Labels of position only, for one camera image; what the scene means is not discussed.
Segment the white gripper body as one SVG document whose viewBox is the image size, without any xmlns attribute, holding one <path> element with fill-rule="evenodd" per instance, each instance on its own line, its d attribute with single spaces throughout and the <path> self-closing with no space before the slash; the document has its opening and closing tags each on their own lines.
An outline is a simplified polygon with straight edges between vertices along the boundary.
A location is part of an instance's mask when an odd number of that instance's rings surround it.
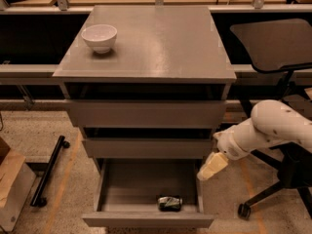
<svg viewBox="0 0 312 234">
<path fill-rule="evenodd" d="M 239 160 L 250 154 L 243 146 L 244 138 L 249 136 L 249 128 L 234 125 L 214 134 L 216 148 L 229 160 Z"/>
</svg>

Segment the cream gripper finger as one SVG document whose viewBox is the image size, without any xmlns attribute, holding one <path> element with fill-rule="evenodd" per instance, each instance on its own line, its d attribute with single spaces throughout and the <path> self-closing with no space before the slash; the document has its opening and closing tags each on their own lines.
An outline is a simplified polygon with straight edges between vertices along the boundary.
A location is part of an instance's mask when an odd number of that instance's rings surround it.
<svg viewBox="0 0 312 234">
<path fill-rule="evenodd" d="M 197 174 L 199 180 L 208 180 L 228 165 L 227 157 L 221 152 L 213 152 Z"/>
</svg>

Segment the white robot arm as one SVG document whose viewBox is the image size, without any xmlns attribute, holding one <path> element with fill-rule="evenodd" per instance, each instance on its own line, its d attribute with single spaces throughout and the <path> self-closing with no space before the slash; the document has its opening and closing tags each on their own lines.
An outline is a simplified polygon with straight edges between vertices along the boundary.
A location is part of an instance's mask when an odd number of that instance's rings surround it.
<svg viewBox="0 0 312 234">
<path fill-rule="evenodd" d="M 293 142 L 312 152 L 312 121 L 288 105 L 267 99 L 257 103 L 251 117 L 238 125 L 214 133 L 214 151 L 197 174 L 208 180 L 230 160 L 240 160 L 259 148 Z"/>
</svg>

